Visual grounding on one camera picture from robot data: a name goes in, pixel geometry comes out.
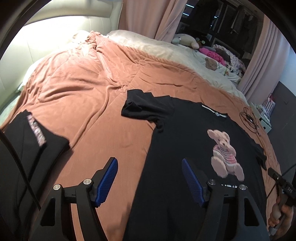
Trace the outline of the person's right hand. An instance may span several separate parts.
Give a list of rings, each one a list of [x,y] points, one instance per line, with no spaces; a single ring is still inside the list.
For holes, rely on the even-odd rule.
[[[275,228],[277,225],[281,224],[273,235],[273,240],[278,240],[283,237],[292,226],[293,208],[286,205],[286,201],[287,196],[285,194],[277,197],[276,203],[273,205],[272,213],[268,219],[269,227]]]

